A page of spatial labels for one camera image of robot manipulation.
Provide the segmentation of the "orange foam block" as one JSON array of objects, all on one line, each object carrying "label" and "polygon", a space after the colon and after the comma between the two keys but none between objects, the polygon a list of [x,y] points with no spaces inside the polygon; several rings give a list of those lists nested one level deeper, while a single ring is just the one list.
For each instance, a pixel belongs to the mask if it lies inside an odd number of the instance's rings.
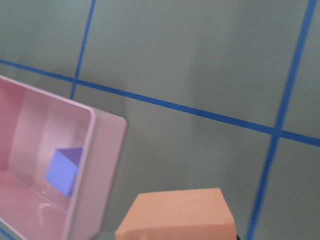
[{"label": "orange foam block", "polygon": [[220,188],[140,193],[115,231],[117,240],[235,240]]}]

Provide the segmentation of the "purple foam block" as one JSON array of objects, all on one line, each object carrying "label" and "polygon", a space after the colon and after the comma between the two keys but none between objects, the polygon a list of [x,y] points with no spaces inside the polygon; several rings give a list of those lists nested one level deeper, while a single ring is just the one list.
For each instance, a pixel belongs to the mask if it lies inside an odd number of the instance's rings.
[{"label": "purple foam block", "polygon": [[65,197],[72,194],[82,153],[81,147],[57,148],[51,158],[45,179]]}]

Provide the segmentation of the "pink plastic bin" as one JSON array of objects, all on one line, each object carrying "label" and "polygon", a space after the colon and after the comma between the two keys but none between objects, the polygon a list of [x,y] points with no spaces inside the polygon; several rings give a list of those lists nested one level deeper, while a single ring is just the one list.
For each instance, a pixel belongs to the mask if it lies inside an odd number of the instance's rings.
[{"label": "pink plastic bin", "polygon": [[[0,78],[0,222],[23,240],[89,240],[103,225],[128,123]],[[57,149],[83,150],[70,197],[46,180]]]}]

